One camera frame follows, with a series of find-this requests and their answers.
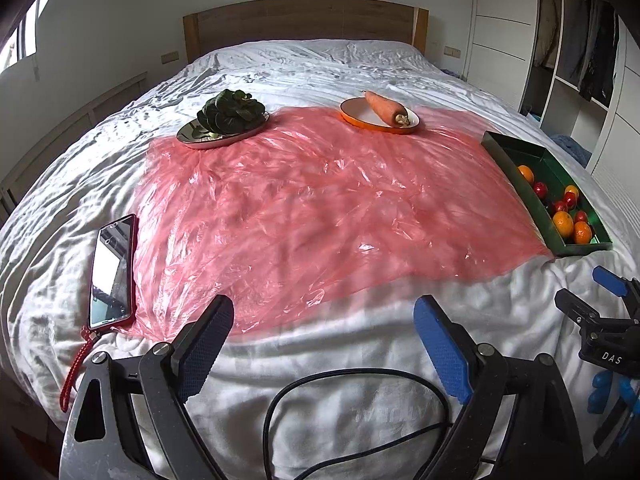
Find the silver plate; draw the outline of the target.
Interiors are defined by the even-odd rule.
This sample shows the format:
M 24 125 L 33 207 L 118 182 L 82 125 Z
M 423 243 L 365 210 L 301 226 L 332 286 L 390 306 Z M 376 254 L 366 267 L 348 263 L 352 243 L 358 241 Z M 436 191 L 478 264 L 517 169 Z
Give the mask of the silver plate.
M 229 134 L 228 136 L 208 131 L 197 119 L 193 119 L 180 128 L 176 134 L 176 138 L 187 148 L 193 148 L 194 150 L 223 148 L 224 146 L 229 146 L 236 142 L 251 138 L 252 136 L 256 136 L 257 133 L 260 133 L 262 129 L 266 128 L 269 119 L 270 114 L 265 112 L 262 122 L 256 128 L 247 130 L 243 133 Z

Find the green tray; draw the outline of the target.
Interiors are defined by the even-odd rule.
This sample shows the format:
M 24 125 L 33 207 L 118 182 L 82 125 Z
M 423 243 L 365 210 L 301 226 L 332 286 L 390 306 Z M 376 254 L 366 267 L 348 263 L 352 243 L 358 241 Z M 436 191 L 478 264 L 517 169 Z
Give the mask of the green tray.
M 562 200 L 564 188 L 576 185 L 574 179 L 543 146 L 505 134 L 486 131 L 480 145 L 491 156 L 498 167 L 511 182 L 535 223 L 542 239 L 555 257 L 585 256 L 599 250 L 611 250 L 613 242 L 605 229 L 597 211 L 593 208 L 585 193 L 579 190 L 577 206 L 568 213 L 575 217 L 576 211 L 588 214 L 593 238 L 589 245 L 577 245 L 574 236 L 562 238 L 552 222 L 553 203 Z M 540 200 L 534 190 L 518 171 L 518 166 L 529 166 L 535 175 L 535 182 L 541 181 L 548 186 L 548 195 Z

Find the blue towel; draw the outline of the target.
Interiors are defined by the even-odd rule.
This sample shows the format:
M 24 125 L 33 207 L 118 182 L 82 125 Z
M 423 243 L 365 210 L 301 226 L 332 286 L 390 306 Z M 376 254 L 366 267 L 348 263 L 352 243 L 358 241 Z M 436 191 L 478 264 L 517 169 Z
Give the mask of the blue towel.
M 567 154 L 572 156 L 576 162 L 582 168 L 586 168 L 588 166 L 588 162 L 590 161 L 592 153 L 585 148 L 583 148 L 577 141 L 575 141 L 571 136 L 562 136 L 562 134 L 554 134 L 550 136 L 550 139 L 562 148 L 563 151 L 566 151 Z

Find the small orange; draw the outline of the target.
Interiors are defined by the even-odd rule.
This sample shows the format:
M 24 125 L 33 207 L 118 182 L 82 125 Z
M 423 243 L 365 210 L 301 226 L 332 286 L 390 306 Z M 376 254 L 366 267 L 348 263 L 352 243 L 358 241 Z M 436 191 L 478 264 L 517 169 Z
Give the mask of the small orange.
M 576 200 L 578 200 L 579 196 L 580 196 L 580 192 L 578 190 L 578 187 L 575 185 L 567 185 L 566 188 L 564 188 L 564 193 L 570 193 L 573 194 L 576 198 Z

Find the red cased smartphone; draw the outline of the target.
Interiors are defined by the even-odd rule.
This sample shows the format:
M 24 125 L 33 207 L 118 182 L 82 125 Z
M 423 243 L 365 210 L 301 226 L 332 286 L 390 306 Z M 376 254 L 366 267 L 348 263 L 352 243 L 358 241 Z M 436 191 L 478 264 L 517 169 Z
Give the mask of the red cased smartphone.
M 134 250 L 138 218 L 127 214 L 99 230 L 94 251 L 89 330 L 121 326 L 134 317 Z

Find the wooden headboard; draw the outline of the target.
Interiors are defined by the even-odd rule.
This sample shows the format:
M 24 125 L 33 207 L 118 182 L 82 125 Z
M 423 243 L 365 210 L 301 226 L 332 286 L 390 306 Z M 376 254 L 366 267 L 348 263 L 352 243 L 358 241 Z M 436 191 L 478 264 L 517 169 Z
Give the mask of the wooden headboard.
M 259 40 L 386 40 L 426 50 L 430 11 L 382 0 L 253 0 L 182 19 L 186 60 Z

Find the dark leafy green vegetable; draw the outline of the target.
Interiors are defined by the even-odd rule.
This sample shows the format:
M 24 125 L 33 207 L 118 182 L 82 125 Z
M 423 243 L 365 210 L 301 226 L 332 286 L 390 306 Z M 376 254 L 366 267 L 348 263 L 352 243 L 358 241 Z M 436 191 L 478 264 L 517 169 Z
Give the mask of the dark leafy green vegetable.
M 250 93 L 224 89 L 204 104 L 196 118 L 211 133 L 235 136 L 264 124 L 267 112 Z

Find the large orange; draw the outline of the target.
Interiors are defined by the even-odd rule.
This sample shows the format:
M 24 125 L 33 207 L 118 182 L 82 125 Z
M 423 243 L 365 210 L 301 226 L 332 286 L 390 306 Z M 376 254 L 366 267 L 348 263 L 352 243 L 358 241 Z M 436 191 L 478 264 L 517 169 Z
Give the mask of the large orange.
M 593 238 L 593 232 L 588 222 L 577 221 L 574 223 L 574 241 L 577 245 L 589 245 Z
M 567 211 L 557 211 L 552 217 L 552 222 L 560 237 L 571 238 L 574 235 L 574 220 Z

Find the carrot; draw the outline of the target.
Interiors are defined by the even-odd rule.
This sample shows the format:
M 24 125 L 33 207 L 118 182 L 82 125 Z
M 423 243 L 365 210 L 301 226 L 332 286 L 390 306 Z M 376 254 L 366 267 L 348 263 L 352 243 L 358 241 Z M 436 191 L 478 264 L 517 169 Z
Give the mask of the carrot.
M 378 115 L 378 118 L 385 122 L 390 127 L 408 127 L 410 125 L 410 118 L 406 108 L 391 99 L 384 98 L 379 94 L 366 91 L 364 92 L 364 98 L 371 107 L 371 110 Z

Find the white wardrobe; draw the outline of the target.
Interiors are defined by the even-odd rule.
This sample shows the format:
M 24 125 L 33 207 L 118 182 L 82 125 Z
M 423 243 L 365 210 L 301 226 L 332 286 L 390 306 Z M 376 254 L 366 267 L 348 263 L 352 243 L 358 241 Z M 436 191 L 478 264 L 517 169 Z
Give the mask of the white wardrobe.
M 464 79 L 590 154 L 639 220 L 639 46 L 605 0 L 472 0 Z

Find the pink plastic sheet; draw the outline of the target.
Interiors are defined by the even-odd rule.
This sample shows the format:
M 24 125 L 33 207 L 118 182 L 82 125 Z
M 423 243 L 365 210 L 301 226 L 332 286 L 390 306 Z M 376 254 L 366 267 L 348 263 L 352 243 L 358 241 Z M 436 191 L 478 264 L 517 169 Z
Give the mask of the pink plastic sheet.
M 398 278 L 474 283 L 548 257 L 480 143 L 486 120 L 418 115 L 415 132 L 393 134 L 289 107 L 224 148 L 153 140 L 134 193 L 130 335 L 168 340 L 218 294 L 237 333 L 261 333 Z

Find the window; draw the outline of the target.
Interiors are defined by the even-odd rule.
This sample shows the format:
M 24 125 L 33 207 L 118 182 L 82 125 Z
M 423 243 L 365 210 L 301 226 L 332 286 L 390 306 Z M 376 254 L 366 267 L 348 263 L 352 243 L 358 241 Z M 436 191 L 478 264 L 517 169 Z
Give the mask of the window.
M 1 71 L 37 51 L 37 23 L 49 0 L 35 0 L 1 49 Z

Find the orange rimmed white dish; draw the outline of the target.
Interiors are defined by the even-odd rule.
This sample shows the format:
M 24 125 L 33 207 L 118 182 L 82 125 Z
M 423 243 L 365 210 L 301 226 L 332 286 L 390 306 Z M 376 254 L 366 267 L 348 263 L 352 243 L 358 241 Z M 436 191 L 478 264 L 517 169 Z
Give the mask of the orange rimmed white dish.
M 365 98 L 350 98 L 340 105 L 340 113 L 349 125 L 377 132 L 404 134 L 413 132 L 420 126 L 420 117 L 413 111 L 407 110 L 409 117 L 408 126 L 392 127 L 383 122 L 375 114 Z

